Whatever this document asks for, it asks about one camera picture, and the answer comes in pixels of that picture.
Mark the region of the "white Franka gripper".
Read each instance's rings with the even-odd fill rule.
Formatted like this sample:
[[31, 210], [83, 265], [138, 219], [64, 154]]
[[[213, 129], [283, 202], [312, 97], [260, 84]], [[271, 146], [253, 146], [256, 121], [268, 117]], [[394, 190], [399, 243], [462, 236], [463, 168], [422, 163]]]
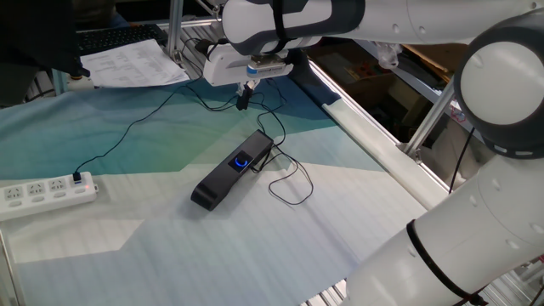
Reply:
[[288, 75], [294, 64], [287, 64], [287, 51], [272, 55], [242, 55], [230, 44], [210, 48], [203, 76], [214, 87], [240, 84], [236, 109], [246, 110], [254, 88], [262, 79]]

